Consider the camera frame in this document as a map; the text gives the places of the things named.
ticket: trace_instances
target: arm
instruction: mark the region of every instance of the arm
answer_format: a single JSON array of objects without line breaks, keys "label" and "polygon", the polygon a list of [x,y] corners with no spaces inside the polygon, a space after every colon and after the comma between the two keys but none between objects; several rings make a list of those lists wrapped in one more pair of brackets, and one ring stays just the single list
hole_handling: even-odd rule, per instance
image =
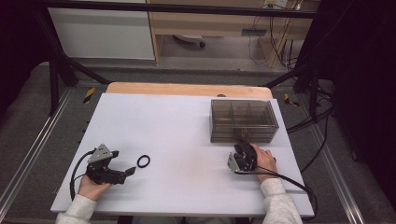
[{"label": "arm", "polygon": [[[256,150],[258,166],[276,173],[276,160],[271,151],[251,145]],[[268,172],[261,168],[257,168],[257,171]],[[303,223],[293,199],[286,194],[280,179],[273,175],[258,175],[258,178],[265,197],[266,216],[263,223]]]},{"label": "arm", "polygon": [[88,224],[96,207],[96,201],[111,186],[111,184],[97,185],[84,175],[74,201],[65,213],[58,214],[56,223]]}]

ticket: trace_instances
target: clear plastic box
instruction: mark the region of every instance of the clear plastic box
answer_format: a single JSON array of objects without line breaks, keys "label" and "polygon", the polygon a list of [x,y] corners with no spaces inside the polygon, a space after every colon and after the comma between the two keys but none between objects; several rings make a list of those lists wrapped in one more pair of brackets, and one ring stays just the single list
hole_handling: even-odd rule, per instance
[{"label": "clear plastic box", "polygon": [[270,143],[279,126],[270,101],[212,100],[210,142]]}]

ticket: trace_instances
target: white tabletop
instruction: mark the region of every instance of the white tabletop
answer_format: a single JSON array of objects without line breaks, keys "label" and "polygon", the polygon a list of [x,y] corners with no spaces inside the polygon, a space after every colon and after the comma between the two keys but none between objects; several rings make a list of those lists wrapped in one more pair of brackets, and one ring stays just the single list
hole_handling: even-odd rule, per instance
[{"label": "white tabletop", "polygon": [[[109,168],[125,171],[144,154],[151,162],[136,168],[123,185],[109,189],[96,212],[108,215],[252,217],[264,215],[263,195],[255,175],[236,175],[227,167],[232,143],[210,143],[207,96],[104,93],[51,207],[67,210],[70,176],[79,158],[105,144],[120,155]],[[270,144],[278,172],[303,180],[275,99],[271,101],[279,130]],[[86,160],[77,175],[85,172]],[[305,192],[283,181],[302,216],[313,216]]]}]

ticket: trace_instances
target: aluminum rail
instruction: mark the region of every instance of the aluminum rail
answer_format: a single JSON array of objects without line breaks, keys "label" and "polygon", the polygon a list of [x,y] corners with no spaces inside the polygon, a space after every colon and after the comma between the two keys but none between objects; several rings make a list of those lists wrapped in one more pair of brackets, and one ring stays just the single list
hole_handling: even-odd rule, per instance
[{"label": "aluminum rail", "polygon": [[55,127],[62,113],[64,112],[72,90],[72,88],[69,88],[64,92],[63,96],[61,97],[58,109],[51,117],[47,119],[47,122],[44,124],[41,132],[38,134],[35,142],[30,147],[29,152],[26,154],[23,162],[18,168],[18,171],[12,177],[12,180],[9,182],[6,190],[0,197],[0,223],[2,223],[3,219],[5,218],[9,207],[12,205],[14,199],[17,197],[17,194],[20,191],[25,179],[29,175],[35,164],[35,161],[40,155],[41,149],[46,144],[53,128]]},{"label": "aluminum rail", "polygon": [[[301,95],[298,95],[298,98],[305,114],[308,116],[309,110],[307,100]],[[323,142],[324,136],[321,133],[318,124],[312,124],[310,128],[315,135],[318,146],[320,146],[321,142]],[[364,218],[361,215],[361,210],[356,204],[352,192],[350,191],[347,182],[341,174],[341,171],[338,168],[338,165],[334,157],[332,156],[331,150],[329,149],[327,144],[324,145],[324,148],[321,152],[321,157],[326,165],[327,171],[329,172],[329,176],[332,179],[334,188],[338,193],[341,204],[344,206],[344,210],[346,211],[346,216],[348,217],[349,222],[351,224],[364,224]]]}]

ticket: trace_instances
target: gray floor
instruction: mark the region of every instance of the gray floor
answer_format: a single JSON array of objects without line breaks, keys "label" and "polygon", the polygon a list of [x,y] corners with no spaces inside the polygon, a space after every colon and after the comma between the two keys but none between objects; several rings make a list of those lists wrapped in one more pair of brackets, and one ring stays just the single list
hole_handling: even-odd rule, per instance
[{"label": "gray floor", "polygon": [[[175,82],[175,83],[202,83],[224,85],[256,86],[280,76],[285,69],[277,68],[262,73],[244,48],[248,41],[237,38],[221,39],[206,38],[205,52],[198,46],[180,42],[169,36],[165,40],[163,49],[163,64],[132,66],[111,66],[95,68],[101,76],[117,81],[137,82]],[[227,50],[220,51],[217,45],[229,43]],[[253,58],[259,60],[261,56],[255,51]],[[241,62],[238,66],[230,64]],[[64,109],[58,124],[52,131],[44,145],[32,171],[14,203],[9,208],[6,220],[14,222],[45,223],[56,217],[50,211],[56,189],[61,185],[68,166],[78,148],[78,141],[83,137],[84,130],[89,125],[100,93],[106,86],[95,85],[95,93],[90,103],[84,105],[82,100],[92,81],[79,74],[80,85],[72,90],[70,100]],[[305,118],[306,114],[301,106],[284,103],[284,93],[290,95],[292,101],[305,99],[307,94],[293,93],[293,80],[288,80],[281,87],[273,89],[274,97],[278,100],[283,119],[287,127],[296,124]],[[320,110],[330,106],[321,101]],[[8,109],[0,120],[0,148],[3,161],[0,164],[0,192],[6,190],[7,184],[17,172],[19,164],[24,159],[30,146],[35,141],[43,127],[50,111],[49,72],[46,66],[35,69],[19,98]],[[324,130],[323,121],[319,124]],[[351,150],[337,118],[330,117],[328,127],[328,146],[334,155],[353,197],[361,210],[366,223],[396,223],[396,215],[389,202],[375,183],[370,171],[364,163],[354,162],[351,159]],[[290,134],[290,141],[300,168],[304,167],[318,150],[318,142],[312,129],[307,128]],[[348,223],[344,206],[342,205],[336,188],[334,187],[329,171],[322,157],[303,174],[304,181],[318,196],[318,214],[311,223]],[[114,217],[97,216],[94,220],[114,220]]]}]

